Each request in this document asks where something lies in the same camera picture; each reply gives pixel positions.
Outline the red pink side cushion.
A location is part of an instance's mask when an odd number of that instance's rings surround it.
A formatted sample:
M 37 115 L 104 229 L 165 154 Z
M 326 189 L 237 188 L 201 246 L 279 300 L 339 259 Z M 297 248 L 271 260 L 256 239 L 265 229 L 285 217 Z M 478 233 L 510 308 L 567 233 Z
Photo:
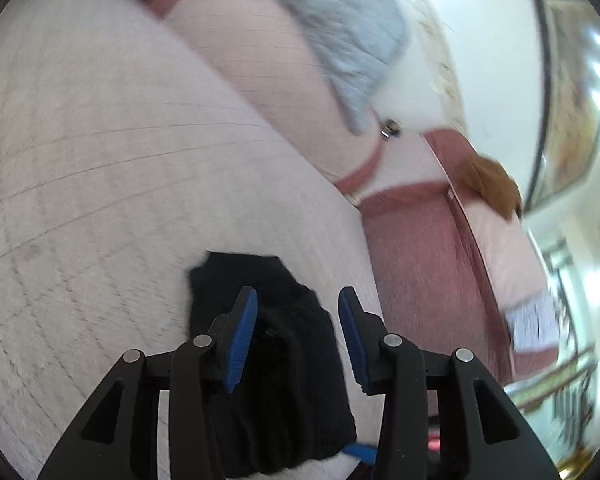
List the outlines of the red pink side cushion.
M 362 200 L 360 211 L 382 314 L 389 330 L 420 348 L 464 347 L 501 385 L 557 362 L 559 335 L 516 348 L 505 313 L 548 289 L 530 235 L 502 218 L 457 173 L 475 151 L 453 129 L 396 142 L 406 182 Z

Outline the brown plush toy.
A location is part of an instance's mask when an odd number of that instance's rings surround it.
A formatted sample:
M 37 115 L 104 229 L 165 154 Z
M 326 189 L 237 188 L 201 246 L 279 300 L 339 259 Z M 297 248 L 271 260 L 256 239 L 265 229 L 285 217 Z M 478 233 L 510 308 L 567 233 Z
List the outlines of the brown plush toy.
M 520 217 L 522 198 L 516 182 L 494 159 L 471 154 L 460 166 L 457 181 L 479 195 L 503 219 Z

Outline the pink checked bolster pillow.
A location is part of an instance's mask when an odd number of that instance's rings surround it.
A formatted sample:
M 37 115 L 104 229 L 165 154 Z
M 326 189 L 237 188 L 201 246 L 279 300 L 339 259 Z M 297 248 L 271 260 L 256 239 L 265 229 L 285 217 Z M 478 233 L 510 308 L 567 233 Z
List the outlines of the pink checked bolster pillow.
M 396 142 L 445 122 L 417 35 L 374 94 L 370 128 L 357 136 L 296 22 L 276 0 L 146 3 L 343 194 L 370 195 L 406 182 Z M 387 119 L 400 124 L 398 138 L 381 135 Z

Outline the framed wall picture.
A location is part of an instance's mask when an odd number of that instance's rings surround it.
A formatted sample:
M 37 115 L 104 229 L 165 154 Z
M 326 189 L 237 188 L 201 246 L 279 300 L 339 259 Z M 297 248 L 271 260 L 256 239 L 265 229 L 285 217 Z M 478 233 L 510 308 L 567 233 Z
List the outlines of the framed wall picture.
M 533 1 L 544 90 L 527 212 L 583 181 L 600 146 L 600 14 L 590 0 Z

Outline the black pants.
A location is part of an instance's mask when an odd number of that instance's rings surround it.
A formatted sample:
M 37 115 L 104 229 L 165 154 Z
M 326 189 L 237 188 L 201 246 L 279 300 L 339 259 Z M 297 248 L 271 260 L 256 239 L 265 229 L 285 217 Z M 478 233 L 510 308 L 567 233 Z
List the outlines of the black pants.
M 230 312 L 243 287 L 258 295 L 242 379 L 233 392 L 211 393 L 225 477 L 276 474 L 355 442 L 334 326 L 312 289 L 277 257 L 226 252 L 209 254 L 188 280 L 193 336 Z

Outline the grey quilted blanket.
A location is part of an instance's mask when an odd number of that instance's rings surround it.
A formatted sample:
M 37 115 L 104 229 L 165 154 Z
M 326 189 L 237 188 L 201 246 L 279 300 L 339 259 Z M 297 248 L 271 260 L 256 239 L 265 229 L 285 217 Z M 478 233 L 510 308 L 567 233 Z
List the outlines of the grey quilted blanket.
M 370 125 L 377 87 L 407 42 L 396 0 L 278 0 L 294 17 L 354 134 Z

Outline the pink quilted bed mattress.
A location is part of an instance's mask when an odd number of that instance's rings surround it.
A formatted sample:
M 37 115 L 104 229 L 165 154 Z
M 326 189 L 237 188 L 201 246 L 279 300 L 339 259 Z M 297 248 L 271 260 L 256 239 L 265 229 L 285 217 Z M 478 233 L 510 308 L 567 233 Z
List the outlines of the pink quilted bed mattress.
M 35 478 L 125 350 L 178 347 L 186 273 L 273 255 L 337 309 L 380 309 L 361 217 L 131 0 L 0 15 L 0 449 Z

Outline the small dark metal clip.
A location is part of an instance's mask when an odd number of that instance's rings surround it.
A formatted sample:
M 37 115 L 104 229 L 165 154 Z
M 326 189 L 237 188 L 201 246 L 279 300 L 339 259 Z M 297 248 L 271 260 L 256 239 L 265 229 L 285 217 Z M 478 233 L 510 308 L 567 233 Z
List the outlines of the small dark metal clip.
M 401 132 L 400 124 L 393 119 L 387 119 L 380 124 L 380 133 L 385 139 L 398 138 Z

